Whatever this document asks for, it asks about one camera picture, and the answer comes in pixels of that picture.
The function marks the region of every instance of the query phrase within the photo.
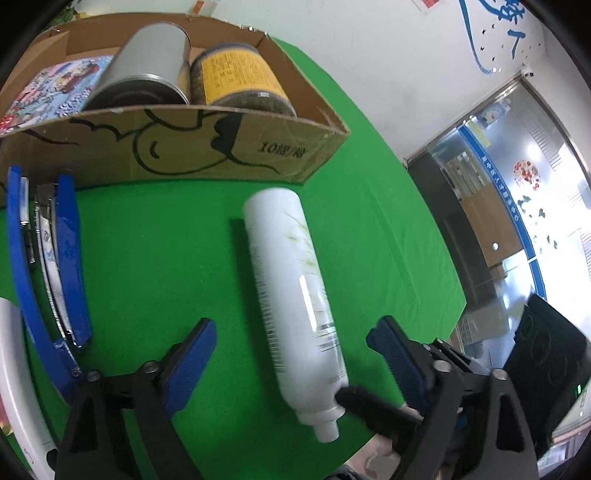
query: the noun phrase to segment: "blue stripe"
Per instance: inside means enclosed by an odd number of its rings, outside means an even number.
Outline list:
[[[472,27],[470,26],[470,16],[468,15],[468,7],[466,6],[466,0],[459,0],[460,1],[460,9],[462,9],[462,16],[464,17],[464,25],[466,26],[466,33],[468,34],[468,40],[470,40],[470,48],[472,49],[472,55],[474,55],[474,60],[476,60],[476,64],[482,73],[486,73],[488,75],[492,74],[493,71],[487,69],[478,58],[478,54],[476,53],[476,47],[474,46],[474,38],[472,38]]]
[[[466,143],[472,149],[472,151],[476,154],[478,160],[480,160],[480,163],[488,173],[488,176],[490,177],[492,184],[495,186],[496,191],[499,192],[499,195],[503,200],[505,208],[509,213],[509,217],[511,217],[513,226],[517,231],[519,240],[521,241],[521,244],[524,247],[527,260],[535,258],[534,244],[531,242],[530,235],[527,232],[527,229],[525,228],[525,223],[523,222],[521,215],[519,214],[519,208],[513,200],[513,197],[511,196],[511,192],[509,191],[509,187],[505,183],[505,180],[503,180],[503,178],[499,175],[495,163],[492,161],[489,154],[486,152],[484,147],[480,144],[480,142],[476,139],[476,137],[468,127],[462,125],[458,127],[457,131],[460,134],[460,136],[466,141]],[[544,281],[542,280],[542,274],[537,260],[530,262],[530,270],[531,275],[534,277],[535,292],[545,300],[546,292],[544,287]]]

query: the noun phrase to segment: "silver metal can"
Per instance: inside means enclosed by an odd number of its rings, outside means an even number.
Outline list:
[[[92,90],[84,110],[190,103],[187,33],[159,22],[140,28],[119,50]]]

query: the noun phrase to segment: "white spray bottle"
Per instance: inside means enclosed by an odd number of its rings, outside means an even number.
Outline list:
[[[281,394],[320,442],[332,442],[347,370],[300,199],[262,190],[245,203],[244,221]]]

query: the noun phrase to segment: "security camera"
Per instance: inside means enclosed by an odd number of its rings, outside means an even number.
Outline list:
[[[529,78],[529,77],[534,76],[534,71],[531,69],[531,67],[527,63],[523,64],[520,72],[521,72],[521,76],[525,77],[525,78]]]

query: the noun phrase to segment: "blue gripper pad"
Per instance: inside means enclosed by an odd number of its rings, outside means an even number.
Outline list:
[[[72,325],[72,336],[78,349],[82,349],[90,341],[92,327],[82,280],[80,217],[74,180],[70,175],[60,175],[57,184],[56,244],[61,287]]]
[[[216,344],[216,324],[202,319],[173,352],[170,364],[164,367],[162,383],[168,418],[187,406]]]
[[[425,416],[429,409],[427,381],[385,317],[369,331],[366,342],[386,360],[408,406]]]

